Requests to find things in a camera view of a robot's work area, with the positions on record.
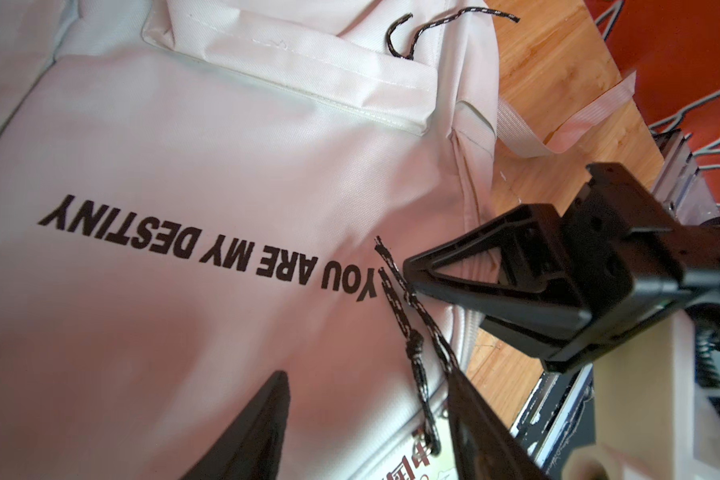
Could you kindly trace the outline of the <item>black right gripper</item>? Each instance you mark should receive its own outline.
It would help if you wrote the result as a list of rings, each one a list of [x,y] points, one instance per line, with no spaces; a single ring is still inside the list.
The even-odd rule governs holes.
[[[554,206],[523,204],[408,258],[404,278],[420,294],[484,314],[493,334],[576,334],[542,363],[557,373],[677,311],[720,305],[720,221],[680,224],[620,163],[587,169],[562,224]]]

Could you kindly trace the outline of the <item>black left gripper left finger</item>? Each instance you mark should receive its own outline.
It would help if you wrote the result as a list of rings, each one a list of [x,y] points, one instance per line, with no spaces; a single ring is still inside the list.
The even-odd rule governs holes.
[[[273,372],[185,479],[275,479],[290,408],[286,372]]]

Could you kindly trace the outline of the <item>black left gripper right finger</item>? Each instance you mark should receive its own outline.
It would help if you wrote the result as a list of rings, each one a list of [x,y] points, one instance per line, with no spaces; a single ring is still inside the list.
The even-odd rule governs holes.
[[[465,374],[448,375],[448,421],[460,479],[544,479]]]

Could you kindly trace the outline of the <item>white student backpack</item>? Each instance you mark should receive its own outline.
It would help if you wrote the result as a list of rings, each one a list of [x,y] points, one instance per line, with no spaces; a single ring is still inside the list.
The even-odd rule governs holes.
[[[423,418],[376,244],[492,216],[481,1],[0,1],[0,479],[178,479],[275,371],[278,478],[359,479]]]

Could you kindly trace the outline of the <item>green illustrated book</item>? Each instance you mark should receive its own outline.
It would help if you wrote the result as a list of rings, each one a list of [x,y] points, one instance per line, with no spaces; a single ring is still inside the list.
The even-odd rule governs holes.
[[[458,479],[452,441],[448,433],[440,434],[439,455],[426,453],[422,441],[406,440],[370,467],[359,479]]]

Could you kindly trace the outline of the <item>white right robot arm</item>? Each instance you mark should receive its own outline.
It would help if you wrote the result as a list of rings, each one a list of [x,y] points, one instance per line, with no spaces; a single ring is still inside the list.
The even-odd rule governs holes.
[[[720,415],[697,355],[720,338],[720,223],[684,226],[619,163],[593,163],[564,214],[523,204],[408,258],[429,296],[551,373],[594,375],[595,441],[567,479],[720,479]]]

